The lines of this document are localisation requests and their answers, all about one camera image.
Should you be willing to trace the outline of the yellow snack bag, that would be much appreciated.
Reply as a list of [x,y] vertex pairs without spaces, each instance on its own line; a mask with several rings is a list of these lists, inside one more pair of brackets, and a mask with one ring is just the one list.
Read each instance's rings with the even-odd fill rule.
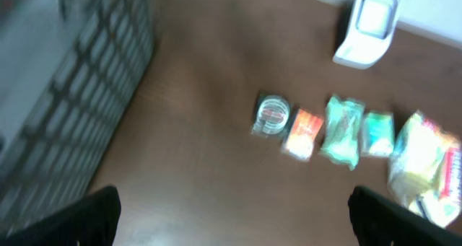
[[416,111],[396,139],[388,188],[398,204],[445,228],[461,213],[461,140]]

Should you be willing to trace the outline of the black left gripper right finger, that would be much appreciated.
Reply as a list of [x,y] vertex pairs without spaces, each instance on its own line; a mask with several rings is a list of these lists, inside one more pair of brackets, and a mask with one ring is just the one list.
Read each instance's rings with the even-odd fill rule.
[[359,246],[461,246],[461,236],[365,186],[354,188],[348,207]]

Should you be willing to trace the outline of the orange tissue pack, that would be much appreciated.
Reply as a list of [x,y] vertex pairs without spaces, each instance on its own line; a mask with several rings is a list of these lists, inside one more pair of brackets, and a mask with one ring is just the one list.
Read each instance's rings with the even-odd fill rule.
[[289,132],[282,142],[282,152],[302,162],[308,162],[323,122],[324,119],[319,115],[296,109]]

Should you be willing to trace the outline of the teal snack packet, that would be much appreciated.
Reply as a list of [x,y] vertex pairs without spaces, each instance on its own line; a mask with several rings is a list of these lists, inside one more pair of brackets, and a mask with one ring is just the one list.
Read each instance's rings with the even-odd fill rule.
[[326,132],[320,154],[351,171],[359,162],[358,135],[365,104],[333,95],[326,106]]

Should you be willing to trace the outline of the teal tissue pack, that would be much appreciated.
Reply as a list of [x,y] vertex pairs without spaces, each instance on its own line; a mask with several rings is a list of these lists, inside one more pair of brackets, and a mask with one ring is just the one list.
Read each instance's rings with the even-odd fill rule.
[[361,154],[366,157],[389,157],[395,144],[392,113],[368,112],[362,121]]

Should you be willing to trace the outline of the round clear packaged item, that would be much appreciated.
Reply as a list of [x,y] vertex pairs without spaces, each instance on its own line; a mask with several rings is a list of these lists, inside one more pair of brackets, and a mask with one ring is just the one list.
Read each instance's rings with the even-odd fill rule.
[[292,106],[277,94],[259,92],[253,109],[250,133],[261,137],[282,139],[287,134]]

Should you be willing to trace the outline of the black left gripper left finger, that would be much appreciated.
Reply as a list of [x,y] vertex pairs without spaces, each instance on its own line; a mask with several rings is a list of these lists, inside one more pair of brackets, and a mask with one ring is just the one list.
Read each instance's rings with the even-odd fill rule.
[[120,215],[118,190],[110,185],[21,232],[2,238],[1,246],[111,246]]

